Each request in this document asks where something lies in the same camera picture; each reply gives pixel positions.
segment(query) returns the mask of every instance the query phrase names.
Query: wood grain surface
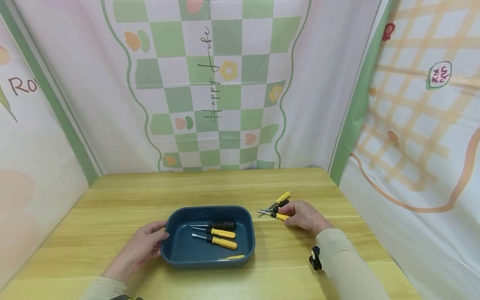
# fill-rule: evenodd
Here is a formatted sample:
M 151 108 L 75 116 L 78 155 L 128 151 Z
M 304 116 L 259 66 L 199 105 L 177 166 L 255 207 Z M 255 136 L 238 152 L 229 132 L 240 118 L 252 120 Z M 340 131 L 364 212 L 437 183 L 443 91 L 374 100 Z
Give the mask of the wood grain surface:
M 253 216 L 256 248 L 239 269 L 175 270 L 151 261 L 129 283 L 131 297 L 185 299 L 338 299 L 324 272 L 308 262 L 315 239 L 269 216 L 257 218 L 290 191 L 343 230 L 391 299 L 420 299 L 401 270 L 318 168 L 103 176 L 0 294 L 0 299 L 78 299 L 140 226 L 185 206 L 241 205 Z

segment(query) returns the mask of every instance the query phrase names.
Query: wrist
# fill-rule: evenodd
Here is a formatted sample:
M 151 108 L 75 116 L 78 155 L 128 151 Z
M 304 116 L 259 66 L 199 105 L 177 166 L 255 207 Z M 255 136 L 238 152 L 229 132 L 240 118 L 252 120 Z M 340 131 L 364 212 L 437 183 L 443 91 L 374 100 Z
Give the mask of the wrist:
M 312 222 L 312 232 L 317 236 L 320 232 L 325 229 L 334 228 L 332 223 L 330 223 L 324 217 L 319 217 Z
M 114 279 L 126 284 L 132 275 L 132 266 L 115 258 L 100 276 Z

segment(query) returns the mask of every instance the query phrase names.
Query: dark blue tray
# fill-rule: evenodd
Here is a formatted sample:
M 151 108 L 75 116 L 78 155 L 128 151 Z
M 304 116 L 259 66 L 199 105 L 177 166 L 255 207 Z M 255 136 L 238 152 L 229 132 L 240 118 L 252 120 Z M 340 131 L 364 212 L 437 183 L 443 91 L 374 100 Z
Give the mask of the dark blue tray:
M 192 233 L 208 236 L 206 232 L 189 227 L 194 224 L 206 224 L 231 219 L 237 222 L 236 250 L 207 243 L 201 238 L 192 237 Z M 241 206 L 199 206 L 184 207 L 174 212 L 168 219 L 165 231 L 170 237 L 162 242 L 161 252 L 165 261 L 175 268 L 232 268 L 242 266 L 255 249 L 255 233 L 252 216 Z M 240 259 L 219 260 L 221 258 L 245 255 Z

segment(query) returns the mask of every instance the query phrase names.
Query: cloth wall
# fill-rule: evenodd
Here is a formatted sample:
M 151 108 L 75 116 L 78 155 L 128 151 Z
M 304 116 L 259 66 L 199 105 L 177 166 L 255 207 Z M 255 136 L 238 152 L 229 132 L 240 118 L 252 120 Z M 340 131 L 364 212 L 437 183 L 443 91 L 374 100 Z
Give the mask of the cloth wall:
M 99 173 L 129 173 L 328 169 L 379 0 L 15 3 Z
M 480 2 L 397 1 L 340 189 L 425 299 L 480 294 Z
M 52 108 L 0 24 L 0 289 L 87 188 Z

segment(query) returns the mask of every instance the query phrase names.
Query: orange wavy line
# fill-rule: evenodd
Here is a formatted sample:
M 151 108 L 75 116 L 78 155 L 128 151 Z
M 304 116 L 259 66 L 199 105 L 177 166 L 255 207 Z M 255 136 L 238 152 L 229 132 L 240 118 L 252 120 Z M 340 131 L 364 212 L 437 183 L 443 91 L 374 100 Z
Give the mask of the orange wavy line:
M 472 176 L 473 173 L 473 167 L 475 165 L 475 154 L 477 153 L 477 148 L 480 143 L 480 127 L 473 133 L 472 137 L 470 138 L 470 142 L 468 143 L 467 147 L 467 153 L 465 154 L 465 163 L 463 165 L 463 170 L 462 174 L 460 175 L 460 178 L 458 179 L 458 182 L 453 189 L 452 193 L 450 194 L 450 198 L 448 199 L 448 203 L 439 206 L 439 207 L 432 207 L 432 208 L 427 208 L 427 207 L 415 207 L 411 206 L 408 204 L 405 204 L 392 196 L 388 195 L 385 193 L 383 190 L 381 190 L 373 181 L 370 180 L 370 178 L 365 174 L 363 171 L 363 166 L 361 164 L 360 159 L 355 155 L 355 154 L 350 154 L 351 157 L 353 157 L 360 168 L 360 172 L 364 176 L 364 178 L 368 181 L 368 183 L 383 197 L 385 197 L 387 200 L 390 202 L 403 207 L 405 209 L 411 210 L 412 212 L 417 212 L 417 213 L 444 213 L 449 210 L 451 210 L 455 202 L 457 201 L 458 197 L 460 194 L 463 192 L 465 187 L 467 186 L 468 182 L 470 181 L 470 177 Z

